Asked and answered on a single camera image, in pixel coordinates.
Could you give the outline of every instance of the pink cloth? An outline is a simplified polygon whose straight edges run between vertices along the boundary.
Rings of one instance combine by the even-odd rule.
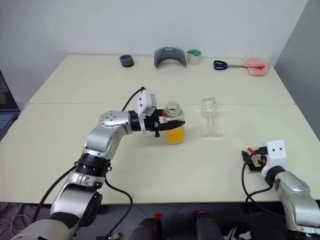
[[[270,62],[259,57],[249,57],[244,60],[243,66],[248,68],[250,75],[260,77],[268,72]]]

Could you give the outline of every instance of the tabletop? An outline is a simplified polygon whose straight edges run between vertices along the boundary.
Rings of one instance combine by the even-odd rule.
[[[141,86],[170,100],[199,104],[205,95],[219,104],[294,104],[271,66],[265,76],[249,75],[246,68],[213,69],[214,60],[242,64],[241,58],[204,57],[199,65],[168,60],[154,67],[152,56],[134,56],[133,67],[122,67],[119,56],[69,55],[29,103],[121,103]]]
[[[30,104],[0,144],[0,201],[38,203],[49,186],[72,167],[82,153],[99,116],[121,109],[119,103]],[[132,195],[135,203],[237,202],[241,187],[241,150],[264,141],[284,140],[287,170],[309,184],[320,199],[320,143],[296,105],[218,106],[214,125],[218,138],[204,138],[200,106],[184,105],[185,141],[166,143],[166,135],[135,132],[122,138],[107,174],[111,184]],[[130,104],[128,110],[135,109]],[[52,203],[57,186],[46,202]],[[259,173],[245,172],[249,192],[267,184]],[[107,186],[99,190],[103,204],[127,203]],[[277,201],[274,191],[258,201]]]

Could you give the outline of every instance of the laptop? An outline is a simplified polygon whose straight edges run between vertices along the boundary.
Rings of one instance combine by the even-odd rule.
[[[0,71],[0,140],[6,135],[11,124],[18,119],[20,110]]]

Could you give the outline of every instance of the gray tape roll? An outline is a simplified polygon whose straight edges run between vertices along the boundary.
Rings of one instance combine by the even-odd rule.
[[[186,52],[186,61],[188,64],[197,65],[201,63],[201,51],[197,49],[190,49]]]

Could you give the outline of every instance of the orange liquid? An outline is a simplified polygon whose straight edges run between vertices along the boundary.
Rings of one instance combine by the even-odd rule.
[[[179,126],[172,130],[166,131],[166,137],[169,144],[179,144],[185,139],[185,126]]]

